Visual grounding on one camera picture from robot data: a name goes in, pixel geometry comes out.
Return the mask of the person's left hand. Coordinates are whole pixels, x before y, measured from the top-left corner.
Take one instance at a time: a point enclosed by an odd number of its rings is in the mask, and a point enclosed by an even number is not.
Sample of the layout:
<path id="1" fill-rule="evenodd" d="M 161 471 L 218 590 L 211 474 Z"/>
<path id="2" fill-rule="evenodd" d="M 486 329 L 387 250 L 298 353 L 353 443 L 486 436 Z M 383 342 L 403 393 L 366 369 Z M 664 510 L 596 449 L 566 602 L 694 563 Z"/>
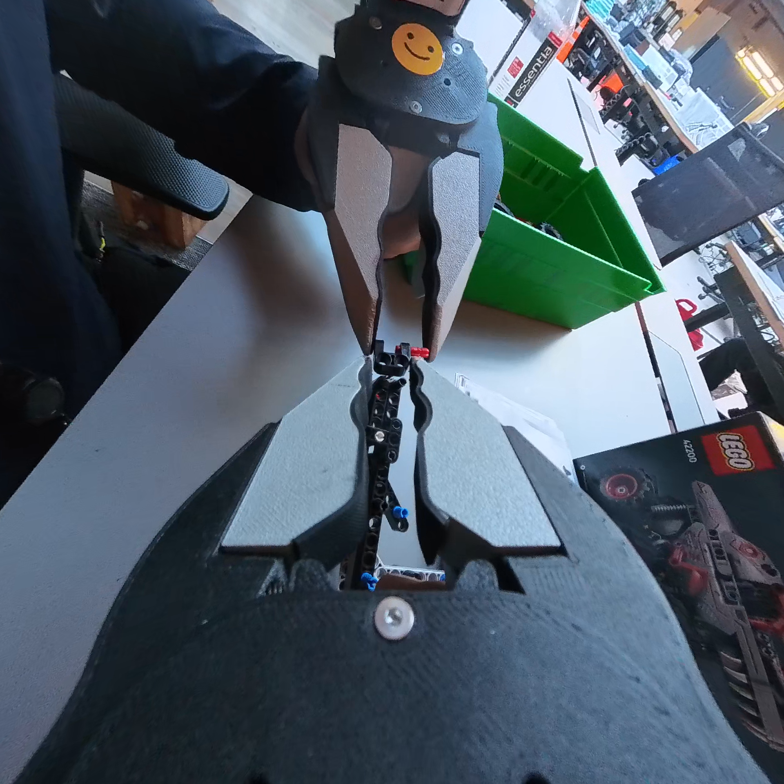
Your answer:
<path id="1" fill-rule="evenodd" d="M 395 146 L 389 151 L 390 193 L 381 233 L 384 260 L 414 252 L 420 246 L 419 191 L 430 167 L 425 155 Z"/>

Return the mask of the lego instruction booklet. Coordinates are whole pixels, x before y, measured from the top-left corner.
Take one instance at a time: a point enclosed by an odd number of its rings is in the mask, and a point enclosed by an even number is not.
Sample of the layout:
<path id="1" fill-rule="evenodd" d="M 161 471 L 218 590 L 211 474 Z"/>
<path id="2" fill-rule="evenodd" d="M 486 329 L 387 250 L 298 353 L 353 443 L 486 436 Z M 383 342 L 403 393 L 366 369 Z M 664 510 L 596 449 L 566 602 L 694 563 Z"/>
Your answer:
<path id="1" fill-rule="evenodd" d="M 456 373 L 455 385 L 467 397 L 493 415 L 503 426 L 514 428 L 573 484 L 577 484 L 572 451 L 566 437 L 553 419 L 482 387 L 464 374 Z"/>

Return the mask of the black office chair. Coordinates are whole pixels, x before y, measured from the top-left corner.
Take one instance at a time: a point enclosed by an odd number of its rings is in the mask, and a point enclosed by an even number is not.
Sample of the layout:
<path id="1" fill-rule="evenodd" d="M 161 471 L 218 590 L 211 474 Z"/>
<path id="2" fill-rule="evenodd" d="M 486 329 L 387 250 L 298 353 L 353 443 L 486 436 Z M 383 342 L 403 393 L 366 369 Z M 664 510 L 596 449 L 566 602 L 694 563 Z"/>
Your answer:
<path id="1" fill-rule="evenodd" d="M 117 103 L 62 73 L 53 77 L 61 146 L 79 168 L 204 221 L 221 213 L 229 198 L 221 174 L 182 156 L 168 136 Z"/>

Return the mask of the cluttered background workbench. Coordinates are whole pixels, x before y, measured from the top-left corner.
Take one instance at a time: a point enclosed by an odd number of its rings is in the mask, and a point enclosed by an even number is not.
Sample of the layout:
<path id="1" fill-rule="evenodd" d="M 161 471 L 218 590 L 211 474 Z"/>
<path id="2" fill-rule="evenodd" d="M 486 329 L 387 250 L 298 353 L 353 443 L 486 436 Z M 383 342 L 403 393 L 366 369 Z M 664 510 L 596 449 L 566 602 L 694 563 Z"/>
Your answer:
<path id="1" fill-rule="evenodd" d="M 782 158 L 782 15 L 780 1 L 581 2 L 572 64 L 601 88 L 604 117 L 647 105 L 672 153 L 747 123 Z"/>

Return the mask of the black bag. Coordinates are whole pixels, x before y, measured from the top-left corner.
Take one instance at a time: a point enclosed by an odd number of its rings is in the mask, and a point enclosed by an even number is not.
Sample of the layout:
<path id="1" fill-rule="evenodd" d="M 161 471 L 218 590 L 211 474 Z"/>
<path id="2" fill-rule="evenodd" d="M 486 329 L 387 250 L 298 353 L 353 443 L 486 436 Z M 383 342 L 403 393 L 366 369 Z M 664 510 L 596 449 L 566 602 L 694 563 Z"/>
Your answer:
<path id="1" fill-rule="evenodd" d="M 79 259 L 107 302 L 127 352 L 147 330 L 191 271 L 126 242 L 110 242 L 102 222 L 78 213 L 74 243 Z"/>

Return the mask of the person's left forearm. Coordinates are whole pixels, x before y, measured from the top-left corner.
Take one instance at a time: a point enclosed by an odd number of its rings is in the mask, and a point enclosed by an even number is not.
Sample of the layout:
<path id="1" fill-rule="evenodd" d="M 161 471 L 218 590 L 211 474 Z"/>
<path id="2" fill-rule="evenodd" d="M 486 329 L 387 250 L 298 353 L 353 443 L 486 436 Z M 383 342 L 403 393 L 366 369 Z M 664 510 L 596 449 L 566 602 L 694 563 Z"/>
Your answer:
<path id="1" fill-rule="evenodd" d="M 57 71 L 177 151 L 301 212 L 316 198 L 295 141 L 317 74 L 202 1 L 49 1 Z"/>

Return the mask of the black lego assembly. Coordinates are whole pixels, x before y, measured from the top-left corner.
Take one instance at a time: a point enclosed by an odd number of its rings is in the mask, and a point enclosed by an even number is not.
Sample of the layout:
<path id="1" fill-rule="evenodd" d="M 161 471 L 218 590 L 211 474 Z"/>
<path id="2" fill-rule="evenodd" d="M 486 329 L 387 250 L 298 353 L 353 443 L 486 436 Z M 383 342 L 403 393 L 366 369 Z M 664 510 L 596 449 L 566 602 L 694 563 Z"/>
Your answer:
<path id="1" fill-rule="evenodd" d="M 376 340 L 373 349 L 374 380 L 368 402 L 366 427 L 367 465 L 369 469 L 368 522 L 354 554 L 339 568 L 339 590 L 373 592 L 381 579 L 393 577 L 423 583 L 431 588 L 444 588 L 445 573 L 425 567 L 388 565 L 379 557 L 383 524 L 395 533 L 406 533 L 409 509 L 402 505 L 390 484 L 390 467 L 400 454 L 403 423 L 398 416 L 401 394 L 408 383 L 413 358 L 428 358 L 429 351 L 398 345 L 393 352 L 385 350 L 383 340 Z"/>

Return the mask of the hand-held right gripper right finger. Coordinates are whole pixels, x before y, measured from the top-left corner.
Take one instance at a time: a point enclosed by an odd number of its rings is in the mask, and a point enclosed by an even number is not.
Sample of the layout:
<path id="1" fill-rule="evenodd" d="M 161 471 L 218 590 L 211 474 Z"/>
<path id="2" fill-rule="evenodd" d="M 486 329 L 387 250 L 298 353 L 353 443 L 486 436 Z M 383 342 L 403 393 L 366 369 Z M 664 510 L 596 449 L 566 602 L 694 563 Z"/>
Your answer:
<path id="1" fill-rule="evenodd" d="M 501 422 L 426 361 L 412 362 L 410 394 L 426 563 L 559 553 L 561 538 Z"/>

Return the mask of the green plastic bin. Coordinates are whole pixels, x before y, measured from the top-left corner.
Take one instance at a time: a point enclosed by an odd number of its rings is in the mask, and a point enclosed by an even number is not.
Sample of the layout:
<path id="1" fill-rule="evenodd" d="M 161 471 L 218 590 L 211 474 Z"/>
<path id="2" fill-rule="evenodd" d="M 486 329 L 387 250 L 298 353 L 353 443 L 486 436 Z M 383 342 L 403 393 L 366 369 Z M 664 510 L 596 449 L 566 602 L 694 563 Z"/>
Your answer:
<path id="1" fill-rule="evenodd" d="M 504 152 L 499 192 L 520 208 L 582 209 L 595 239 L 585 252 L 569 245 L 515 252 L 481 241 L 463 298 L 567 329 L 665 291 L 655 265 L 599 168 L 516 109 L 498 107 Z"/>

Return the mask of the white cardboard box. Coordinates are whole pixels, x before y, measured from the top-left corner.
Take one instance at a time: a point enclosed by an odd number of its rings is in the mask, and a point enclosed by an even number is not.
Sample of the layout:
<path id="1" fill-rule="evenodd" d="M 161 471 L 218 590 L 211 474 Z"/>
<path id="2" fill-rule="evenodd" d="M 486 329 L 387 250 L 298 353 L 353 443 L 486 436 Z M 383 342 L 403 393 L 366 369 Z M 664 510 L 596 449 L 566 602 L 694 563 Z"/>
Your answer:
<path id="1" fill-rule="evenodd" d="M 563 20 L 552 4 L 536 5 L 491 76 L 489 95 L 517 109 L 555 60 L 563 43 L 564 29 Z"/>

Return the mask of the pile of loose lego parts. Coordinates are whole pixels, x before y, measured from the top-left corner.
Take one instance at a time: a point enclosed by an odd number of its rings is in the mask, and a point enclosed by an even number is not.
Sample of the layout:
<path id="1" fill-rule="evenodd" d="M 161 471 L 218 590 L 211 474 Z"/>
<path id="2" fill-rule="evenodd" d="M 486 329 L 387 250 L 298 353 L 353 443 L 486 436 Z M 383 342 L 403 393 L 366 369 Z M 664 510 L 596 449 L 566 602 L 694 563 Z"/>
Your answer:
<path id="1" fill-rule="evenodd" d="M 515 252 L 558 244 L 587 252 L 595 239 L 593 217 L 588 211 L 562 206 L 544 212 L 536 207 L 520 208 L 498 193 L 483 242 Z"/>

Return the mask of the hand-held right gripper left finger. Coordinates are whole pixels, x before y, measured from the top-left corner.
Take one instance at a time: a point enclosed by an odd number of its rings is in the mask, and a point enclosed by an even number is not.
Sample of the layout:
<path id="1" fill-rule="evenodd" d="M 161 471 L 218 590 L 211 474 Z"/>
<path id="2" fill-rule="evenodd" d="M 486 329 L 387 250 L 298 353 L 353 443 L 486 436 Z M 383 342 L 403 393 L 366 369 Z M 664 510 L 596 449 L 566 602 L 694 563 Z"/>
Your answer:
<path id="1" fill-rule="evenodd" d="M 368 523 L 370 358 L 355 360 L 283 416 L 221 541 L 229 554 L 336 567 Z"/>

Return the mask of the red object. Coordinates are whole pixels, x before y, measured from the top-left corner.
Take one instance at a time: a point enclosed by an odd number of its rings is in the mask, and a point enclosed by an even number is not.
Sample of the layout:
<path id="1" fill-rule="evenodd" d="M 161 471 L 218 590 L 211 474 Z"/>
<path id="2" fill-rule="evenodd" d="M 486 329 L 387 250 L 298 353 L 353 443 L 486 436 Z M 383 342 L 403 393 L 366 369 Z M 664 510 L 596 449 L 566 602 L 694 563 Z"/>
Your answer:
<path id="1" fill-rule="evenodd" d="M 676 299 L 675 304 L 684 324 L 695 317 L 699 309 L 697 304 L 691 301 L 691 299 Z M 704 344 L 704 337 L 701 329 L 696 328 L 688 330 L 688 337 L 693 351 L 700 352 Z"/>

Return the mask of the person's dark blue clothing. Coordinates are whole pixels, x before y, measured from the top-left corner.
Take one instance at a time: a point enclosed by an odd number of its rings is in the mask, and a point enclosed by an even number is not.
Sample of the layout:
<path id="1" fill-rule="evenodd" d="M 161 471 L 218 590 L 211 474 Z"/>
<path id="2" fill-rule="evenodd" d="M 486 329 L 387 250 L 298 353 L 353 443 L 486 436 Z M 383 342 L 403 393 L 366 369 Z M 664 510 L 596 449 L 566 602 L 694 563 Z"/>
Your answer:
<path id="1" fill-rule="evenodd" d="M 2 2 L 1 104 L 2 365 L 57 381 L 73 418 L 123 352 L 74 247 L 43 2 Z"/>

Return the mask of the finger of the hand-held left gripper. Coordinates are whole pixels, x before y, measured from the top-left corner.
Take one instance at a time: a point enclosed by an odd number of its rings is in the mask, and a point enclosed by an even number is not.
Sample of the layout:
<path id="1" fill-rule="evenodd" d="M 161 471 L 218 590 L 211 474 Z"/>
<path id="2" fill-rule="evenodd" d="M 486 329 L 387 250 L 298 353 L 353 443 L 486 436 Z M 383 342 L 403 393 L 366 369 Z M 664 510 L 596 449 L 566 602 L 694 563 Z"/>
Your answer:
<path id="1" fill-rule="evenodd" d="M 417 178 L 421 345 L 433 361 L 452 328 L 481 243 L 480 166 L 477 157 L 464 152 L 411 156 Z"/>
<path id="2" fill-rule="evenodd" d="M 393 159 L 367 129 L 341 124 L 334 206 L 325 214 L 328 237 L 351 328 L 363 355 L 373 351 L 383 285 L 383 221 Z"/>

